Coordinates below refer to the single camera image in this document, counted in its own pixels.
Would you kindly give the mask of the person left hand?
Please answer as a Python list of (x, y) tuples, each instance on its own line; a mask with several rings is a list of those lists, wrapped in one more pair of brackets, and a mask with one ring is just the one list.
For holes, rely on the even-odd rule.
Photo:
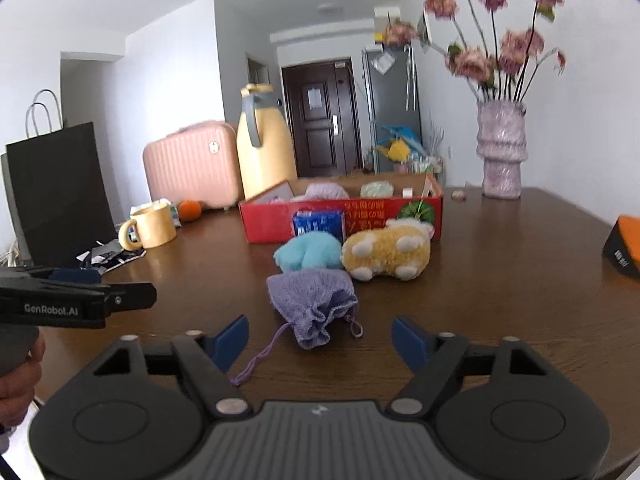
[(6, 428), (20, 426), (29, 405), (35, 399), (35, 388), (42, 376), (41, 362), (46, 341), (39, 335), (26, 361), (13, 372), (1, 377), (0, 424)]

